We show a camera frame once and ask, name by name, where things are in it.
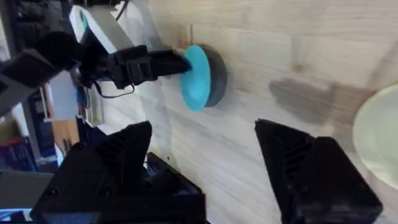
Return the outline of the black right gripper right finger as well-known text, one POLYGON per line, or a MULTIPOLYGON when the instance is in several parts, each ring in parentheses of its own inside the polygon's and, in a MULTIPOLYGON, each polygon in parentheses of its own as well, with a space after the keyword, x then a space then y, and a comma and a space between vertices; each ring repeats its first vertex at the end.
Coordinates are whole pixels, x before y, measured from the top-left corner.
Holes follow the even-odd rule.
POLYGON ((267 119, 257 139, 282 223, 374 223, 382 202, 331 137, 267 119))

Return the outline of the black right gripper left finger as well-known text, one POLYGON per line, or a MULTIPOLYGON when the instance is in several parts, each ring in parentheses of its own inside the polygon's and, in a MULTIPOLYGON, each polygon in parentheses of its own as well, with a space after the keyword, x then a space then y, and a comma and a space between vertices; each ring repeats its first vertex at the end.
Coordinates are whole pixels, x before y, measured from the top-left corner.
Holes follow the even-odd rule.
POLYGON ((152 137, 149 121, 130 124, 93 144, 75 144, 36 206, 77 199, 146 197, 144 161, 152 137))

